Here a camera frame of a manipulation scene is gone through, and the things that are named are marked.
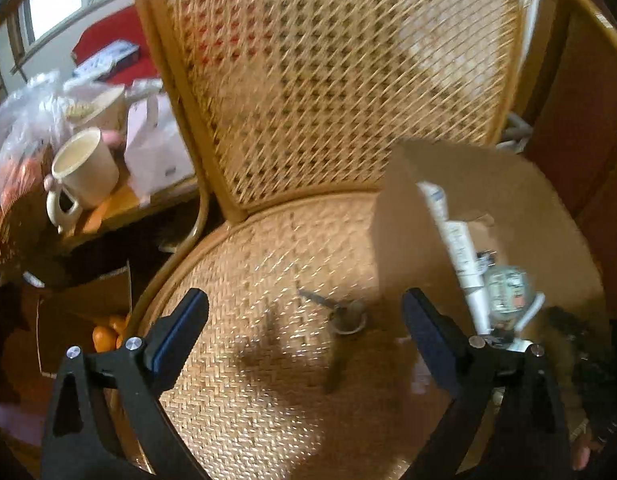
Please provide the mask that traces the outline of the paper cup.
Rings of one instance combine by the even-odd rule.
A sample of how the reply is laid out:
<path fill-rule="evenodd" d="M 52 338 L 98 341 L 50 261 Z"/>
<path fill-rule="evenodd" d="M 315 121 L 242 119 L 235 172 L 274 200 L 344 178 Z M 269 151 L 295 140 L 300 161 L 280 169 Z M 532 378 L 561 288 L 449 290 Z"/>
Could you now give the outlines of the paper cup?
<path fill-rule="evenodd" d="M 123 84 L 103 90 L 92 99 L 73 100 L 64 111 L 75 132 L 87 128 L 122 131 L 127 116 Z"/>

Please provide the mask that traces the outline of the cardboard box of oranges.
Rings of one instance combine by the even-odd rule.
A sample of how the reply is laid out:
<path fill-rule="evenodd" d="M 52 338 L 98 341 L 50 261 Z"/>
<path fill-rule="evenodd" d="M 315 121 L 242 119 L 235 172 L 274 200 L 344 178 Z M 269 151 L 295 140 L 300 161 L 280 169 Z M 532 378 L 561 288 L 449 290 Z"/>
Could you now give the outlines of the cardboard box of oranges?
<path fill-rule="evenodd" d="M 132 280 L 129 266 L 89 283 L 40 297 L 35 322 L 39 373 L 54 378 L 66 350 L 72 346 L 94 352 L 94 328 L 108 326 L 111 318 L 126 318 L 130 312 Z"/>

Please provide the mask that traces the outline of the wooden side table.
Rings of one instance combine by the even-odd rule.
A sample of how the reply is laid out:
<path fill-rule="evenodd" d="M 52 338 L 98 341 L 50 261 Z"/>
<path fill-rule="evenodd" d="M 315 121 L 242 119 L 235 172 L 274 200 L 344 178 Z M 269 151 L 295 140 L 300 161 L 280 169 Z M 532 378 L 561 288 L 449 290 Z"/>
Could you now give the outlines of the wooden side table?
<path fill-rule="evenodd" d="M 128 175 L 122 174 L 118 187 L 107 200 L 97 208 L 83 212 L 76 226 L 59 237 L 57 250 L 60 254 L 68 254 L 103 234 L 124 228 L 199 196 L 197 179 L 189 177 L 150 196 L 138 197 L 130 187 Z"/>

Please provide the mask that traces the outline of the brown cardboard box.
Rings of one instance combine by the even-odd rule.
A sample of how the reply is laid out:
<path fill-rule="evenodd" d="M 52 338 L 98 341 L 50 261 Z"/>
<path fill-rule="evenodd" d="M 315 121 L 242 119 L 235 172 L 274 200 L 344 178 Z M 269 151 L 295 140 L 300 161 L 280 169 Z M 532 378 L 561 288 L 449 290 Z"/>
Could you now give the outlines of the brown cardboard box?
<path fill-rule="evenodd" d="M 423 140 L 397 143 L 371 221 L 381 295 L 376 320 L 397 339 L 406 330 L 399 301 L 419 287 L 466 333 L 476 333 L 468 304 L 417 183 L 443 188 L 449 220 L 468 224 L 477 252 L 519 266 L 532 287 L 588 322 L 606 340 L 609 324 L 601 277 L 589 246 L 548 180 L 522 156 L 495 148 Z"/>

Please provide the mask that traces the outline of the white small remote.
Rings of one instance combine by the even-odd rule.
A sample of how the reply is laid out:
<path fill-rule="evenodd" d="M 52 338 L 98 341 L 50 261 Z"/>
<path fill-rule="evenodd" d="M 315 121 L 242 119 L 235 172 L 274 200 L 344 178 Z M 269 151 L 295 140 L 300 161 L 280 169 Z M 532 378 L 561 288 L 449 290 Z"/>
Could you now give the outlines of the white small remote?
<path fill-rule="evenodd" d="M 476 333 L 481 336 L 488 335 L 491 333 L 489 297 L 468 224 L 445 221 L 442 223 L 441 233 L 473 318 Z"/>

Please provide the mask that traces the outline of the red cushion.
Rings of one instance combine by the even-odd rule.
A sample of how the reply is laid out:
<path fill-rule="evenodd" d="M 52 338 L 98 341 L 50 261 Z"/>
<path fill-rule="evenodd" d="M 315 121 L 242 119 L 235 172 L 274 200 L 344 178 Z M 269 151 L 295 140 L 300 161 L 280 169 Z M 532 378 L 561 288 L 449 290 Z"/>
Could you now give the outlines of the red cushion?
<path fill-rule="evenodd" d="M 76 66 L 100 54 L 116 59 L 115 66 L 100 78 L 107 84 L 130 87 L 135 80 L 159 76 L 133 4 L 87 27 L 72 50 Z"/>

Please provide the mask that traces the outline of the blue white small box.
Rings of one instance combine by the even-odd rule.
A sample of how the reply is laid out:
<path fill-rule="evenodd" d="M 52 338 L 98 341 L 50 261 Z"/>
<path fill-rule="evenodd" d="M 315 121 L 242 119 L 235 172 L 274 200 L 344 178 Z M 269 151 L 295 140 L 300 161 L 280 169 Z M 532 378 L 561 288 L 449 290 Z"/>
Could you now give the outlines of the blue white small box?
<path fill-rule="evenodd" d="M 107 80 L 120 70 L 139 60 L 140 47 L 130 41 L 118 39 L 77 65 L 73 77 L 86 80 Z"/>

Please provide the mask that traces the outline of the cream ceramic mug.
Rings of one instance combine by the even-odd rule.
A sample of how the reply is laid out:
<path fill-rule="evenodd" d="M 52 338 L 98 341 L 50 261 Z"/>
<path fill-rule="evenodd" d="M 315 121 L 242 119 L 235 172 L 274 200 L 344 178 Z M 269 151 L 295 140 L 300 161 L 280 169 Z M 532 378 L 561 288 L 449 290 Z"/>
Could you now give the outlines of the cream ceramic mug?
<path fill-rule="evenodd" d="M 62 145 L 44 179 L 46 211 L 59 234 L 72 230 L 85 210 L 100 206 L 118 184 L 120 170 L 99 128 Z"/>

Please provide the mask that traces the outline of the white tissue box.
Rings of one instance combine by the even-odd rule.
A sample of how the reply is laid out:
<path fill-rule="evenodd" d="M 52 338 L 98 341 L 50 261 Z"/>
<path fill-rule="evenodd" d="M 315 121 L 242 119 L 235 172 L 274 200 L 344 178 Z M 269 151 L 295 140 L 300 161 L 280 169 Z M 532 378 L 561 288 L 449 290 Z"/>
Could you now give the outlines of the white tissue box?
<path fill-rule="evenodd" d="M 141 200 L 194 175 L 170 98 L 153 93 L 128 110 L 124 162 Z"/>

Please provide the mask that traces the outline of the rattan wicker chair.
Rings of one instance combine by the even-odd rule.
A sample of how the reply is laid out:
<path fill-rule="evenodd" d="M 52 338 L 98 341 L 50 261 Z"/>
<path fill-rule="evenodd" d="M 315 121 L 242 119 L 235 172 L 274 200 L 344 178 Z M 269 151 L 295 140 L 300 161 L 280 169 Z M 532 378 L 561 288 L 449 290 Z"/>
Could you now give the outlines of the rattan wicker chair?
<path fill-rule="evenodd" d="M 589 246 L 601 276 L 604 259 L 617 267 L 617 186 L 601 188 L 617 159 L 617 31 L 591 0 L 570 2 L 565 93 L 549 100 L 549 129 L 514 154 L 548 180 L 587 246 L 606 243 L 604 257 Z M 397 143 L 498 150 L 525 0 L 135 4 L 200 188 L 224 218 L 194 228 L 128 324 L 145 336 L 189 289 L 208 296 L 208 322 L 159 397 L 166 416 L 207 479 L 407 479 L 451 397 L 405 326 L 405 292 L 405 335 L 375 318 L 371 221 Z M 336 335 L 299 288 L 363 301 L 366 327 Z M 610 328 L 601 340 L 532 290 L 510 330 L 461 331 L 496 349 L 541 346 L 571 454 L 578 430 L 598 429 L 604 452 L 586 472 L 617 478 Z"/>

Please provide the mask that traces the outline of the green cartoon earbuds case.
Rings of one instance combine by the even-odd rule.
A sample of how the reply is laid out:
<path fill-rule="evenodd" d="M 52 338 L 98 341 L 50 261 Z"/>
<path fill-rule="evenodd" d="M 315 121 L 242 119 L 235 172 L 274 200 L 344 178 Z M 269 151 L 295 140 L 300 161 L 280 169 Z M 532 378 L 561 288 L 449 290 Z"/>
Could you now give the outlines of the green cartoon earbuds case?
<path fill-rule="evenodd" d="M 534 298 L 527 272 L 519 266 L 491 266 L 484 274 L 484 284 L 492 326 L 510 330 Z"/>

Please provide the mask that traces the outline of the plastic bag of oranges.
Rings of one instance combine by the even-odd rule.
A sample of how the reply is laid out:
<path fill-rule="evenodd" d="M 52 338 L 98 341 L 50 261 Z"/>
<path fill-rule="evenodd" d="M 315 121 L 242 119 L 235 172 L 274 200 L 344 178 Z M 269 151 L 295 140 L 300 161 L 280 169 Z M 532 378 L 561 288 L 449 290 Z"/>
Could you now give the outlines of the plastic bag of oranges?
<path fill-rule="evenodd" d="M 46 176 L 45 158 L 69 139 L 65 108 L 58 70 L 34 76 L 0 104 L 0 236 L 7 212 Z"/>

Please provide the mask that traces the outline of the white remote control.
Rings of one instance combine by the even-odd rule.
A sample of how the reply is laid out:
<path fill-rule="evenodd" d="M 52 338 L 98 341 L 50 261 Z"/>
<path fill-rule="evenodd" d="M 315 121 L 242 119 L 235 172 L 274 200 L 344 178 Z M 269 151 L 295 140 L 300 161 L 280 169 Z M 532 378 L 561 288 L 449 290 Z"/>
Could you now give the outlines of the white remote control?
<path fill-rule="evenodd" d="M 419 191 L 423 193 L 429 212 L 435 222 L 445 223 L 449 220 L 449 210 L 447 209 L 446 195 L 441 188 L 434 183 L 428 181 L 420 181 L 417 183 Z"/>

